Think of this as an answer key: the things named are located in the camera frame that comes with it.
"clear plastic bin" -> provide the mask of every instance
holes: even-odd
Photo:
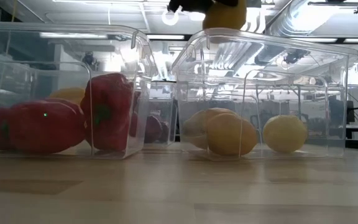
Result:
[[[153,81],[150,89],[149,116],[145,131],[145,147],[165,149],[175,141],[178,103],[176,82]]]
[[[195,34],[172,68],[183,148],[211,160],[341,157],[347,67],[357,58],[238,30]]]
[[[15,59],[21,46],[45,41],[41,54],[54,62]],[[1,42],[13,59],[0,55],[0,156],[122,159],[143,148],[157,75],[145,34],[0,22]]]

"wooden surface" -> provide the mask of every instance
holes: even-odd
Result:
[[[358,224],[352,159],[1,159],[0,223]]]

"ceiling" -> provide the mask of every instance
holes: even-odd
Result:
[[[130,26],[153,34],[194,34],[201,30],[201,21],[192,21],[188,13],[182,12],[179,13],[178,22],[174,26],[164,24],[162,14],[169,0],[145,0],[143,3],[139,2],[141,0],[120,0],[125,4],[89,4],[84,0],[60,1],[64,0],[18,0],[16,16],[24,22]],[[274,0],[275,6],[264,10],[266,18],[274,16],[288,1]],[[0,6],[12,12],[13,2],[14,0],[0,0]]]

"plastic container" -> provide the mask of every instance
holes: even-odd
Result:
[[[211,160],[341,157],[347,68],[357,58],[238,30],[195,34],[172,68],[183,148]]]
[[[145,147],[165,149],[175,141],[178,103],[176,82],[153,81],[150,90],[149,116],[145,131]]]
[[[25,51],[37,43],[46,48]],[[157,74],[145,34],[121,26],[0,22],[0,45],[6,44],[0,155],[122,159],[143,148]],[[18,60],[24,53],[35,59]],[[52,62],[37,61],[46,54]]]

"yellow object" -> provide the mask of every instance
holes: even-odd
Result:
[[[207,150],[206,125],[208,121],[219,114],[233,114],[237,116],[235,112],[224,108],[211,108],[199,111],[183,124],[183,140],[192,143],[198,148]]]
[[[264,127],[264,141],[277,152],[295,152],[308,137],[308,129],[294,115],[279,115],[270,118]]]
[[[209,150],[221,156],[248,154],[257,144],[257,131],[247,120],[233,114],[220,114],[207,125]]]
[[[205,15],[203,29],[222,27],[239,30],[246,23],[246,17],[247,0],[239,0],[236,7],[216,2]]]
[[[74,88],[63,88],[57,90],[49,95],[49,98],[60,98],[64,100],[68,100],[72,103],[80,105],[81,100],[85,96],[85,90],[82,88],[74,87]]]

